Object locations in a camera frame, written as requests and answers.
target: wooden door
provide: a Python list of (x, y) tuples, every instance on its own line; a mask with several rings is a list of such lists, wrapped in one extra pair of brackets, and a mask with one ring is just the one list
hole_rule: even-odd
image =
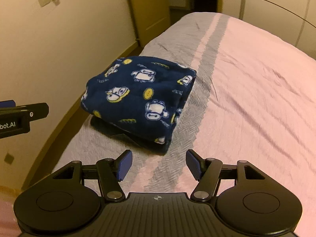
[(140, 46), (170, 27), (169, 0), (130, 0)]

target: navy blue blanket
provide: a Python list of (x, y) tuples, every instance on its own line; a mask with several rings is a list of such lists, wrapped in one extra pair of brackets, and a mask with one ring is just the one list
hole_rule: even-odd
[(121, 130), (169, 147), (195, 78), (195, 70), (171, 61), (120, 58), (88, 81), (81, 106)]

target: mattress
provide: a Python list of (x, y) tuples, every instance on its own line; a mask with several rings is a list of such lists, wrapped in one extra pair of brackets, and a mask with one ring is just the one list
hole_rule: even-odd
[[(124, 135), (108, 138), (89, 117), (55, 170), (133, 151), (120, 183), (129, 192), (187, 192), (197, 182), (185, 152), (224, 164), (247, 160), (292, 191), (303, 205), (296, 234), (316, 236), (316, 61), (280, 38), (219, 13), (183, 17), (152, 40), (141, 55), (197, 71), (192, 92), (166, 155), (137, 146)], [(99, 193), (96, 181), (86, 181)], [(229, 181), (220, 190), (231, 186)]]

